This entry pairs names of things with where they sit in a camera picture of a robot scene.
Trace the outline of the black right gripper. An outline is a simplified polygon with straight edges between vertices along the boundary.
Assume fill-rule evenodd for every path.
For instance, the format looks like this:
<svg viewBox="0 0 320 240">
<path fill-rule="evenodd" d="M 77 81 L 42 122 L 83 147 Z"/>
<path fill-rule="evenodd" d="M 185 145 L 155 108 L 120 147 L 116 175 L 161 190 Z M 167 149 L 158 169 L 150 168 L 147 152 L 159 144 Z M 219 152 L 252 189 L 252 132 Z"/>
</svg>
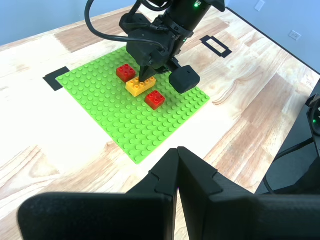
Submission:
<svg viewBox="0 0 320 240">
<path fill-rule="evenodd" d="M 181 66 L 176 59 L 187 40 L 186 32 L 180 27 L 129 24 L 126 26 L 126 33 L 130 38 L 160 43 L 160 46 L 143 42 L 127 43 L 127 52 L 140 66 L 140 82 L 148 80 L 157 72 L 171 72 L 169 83 L 179 94 L 184 94 L 199 84 L 200 76 L 195 70 L 190 65 Z"/>
</svg>

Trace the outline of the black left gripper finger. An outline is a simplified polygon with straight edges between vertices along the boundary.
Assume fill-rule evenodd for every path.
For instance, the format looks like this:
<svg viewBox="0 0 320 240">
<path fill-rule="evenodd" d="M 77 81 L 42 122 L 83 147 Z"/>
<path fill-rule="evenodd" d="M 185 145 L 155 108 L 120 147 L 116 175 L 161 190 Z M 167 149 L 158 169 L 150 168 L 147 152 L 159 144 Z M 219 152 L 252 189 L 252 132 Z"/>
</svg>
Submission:
<svg viewBox="0 0 320 240">
<path fill-rule="evenodd" d="M 255 195 L 179 147 L 179 193 L 192 240 L 317 240 L 318 195 Z"/>
<path fill-rule="evenodd" d="M 172 240 L 178 150 L 171 148 L 126 193 L 49 192 L 27 199 L 17 221 L 25 240 Z"/>
</svg>

